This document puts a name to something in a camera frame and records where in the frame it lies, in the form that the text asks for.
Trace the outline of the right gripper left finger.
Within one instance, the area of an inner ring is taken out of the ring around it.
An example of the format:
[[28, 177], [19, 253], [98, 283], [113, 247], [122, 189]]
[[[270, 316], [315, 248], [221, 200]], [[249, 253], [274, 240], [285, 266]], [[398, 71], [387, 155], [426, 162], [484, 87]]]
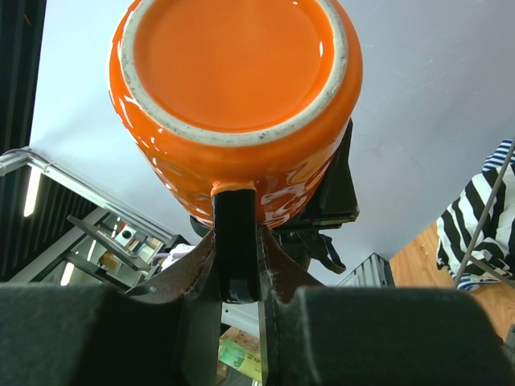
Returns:
[[5, 284], [4, 385], [212, 385], [221, 300], [213, 237], [141, 285]]

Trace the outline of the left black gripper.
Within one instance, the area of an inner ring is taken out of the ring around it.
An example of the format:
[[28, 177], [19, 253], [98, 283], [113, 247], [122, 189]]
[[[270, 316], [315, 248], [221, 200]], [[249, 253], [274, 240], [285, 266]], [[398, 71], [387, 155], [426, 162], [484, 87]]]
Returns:
[[304, 270], [312, 260], [333, 273], [346, 270], [332, 238], [318, 229], [340, 228], [358, 217], [358, 202], [348, 164], [352, 128], [350, 119], [320, 185], [305, 208], [277, 230], [277, 242], [284, 253]]

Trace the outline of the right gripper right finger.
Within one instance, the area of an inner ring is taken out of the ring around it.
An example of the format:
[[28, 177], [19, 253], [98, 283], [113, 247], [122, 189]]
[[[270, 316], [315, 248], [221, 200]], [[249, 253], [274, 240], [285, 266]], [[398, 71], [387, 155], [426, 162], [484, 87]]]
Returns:
[[480, 304], [453, 289], [327, 287], [257, 230], [266, 385], [511, 385]]

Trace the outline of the orange ceramic mug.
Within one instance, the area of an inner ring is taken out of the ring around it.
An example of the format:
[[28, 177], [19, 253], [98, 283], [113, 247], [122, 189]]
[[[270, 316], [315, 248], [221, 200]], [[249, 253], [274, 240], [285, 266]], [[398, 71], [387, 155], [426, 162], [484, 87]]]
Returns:
[[112, 40], [109, 97], [158, 178], [220, 248], [221, 293], [255, 302], [257, 225], [315, 195], [361, 91], [336, 1], [135, 1]]

